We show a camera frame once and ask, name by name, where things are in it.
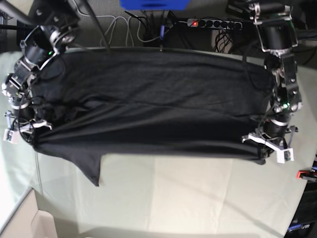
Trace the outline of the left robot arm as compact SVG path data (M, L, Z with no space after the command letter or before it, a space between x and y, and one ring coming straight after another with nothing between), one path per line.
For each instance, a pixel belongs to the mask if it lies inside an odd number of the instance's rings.
M264 67L273 77L269 109L255 132L243 136L263 146L265 155L276 153L277 162L294 160L291 141L285 139L297 131L289 122L303 105L297 82L297 63L293 49L298 40L292 22L292 6L278 0L244 0L241 2L252 20L261 49L266 53Z

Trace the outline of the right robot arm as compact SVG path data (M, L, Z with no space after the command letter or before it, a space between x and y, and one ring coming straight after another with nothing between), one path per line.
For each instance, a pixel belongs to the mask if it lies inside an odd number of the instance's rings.
M34 29L20 42L23 56L1 85L12 108L5 113L8 128L3 139L12 144L22 137L30 142L37 128L52 128L39 119L33 105L32 85L54 59L66 51L78 30L79 17L66 0L2 0L0 9Z

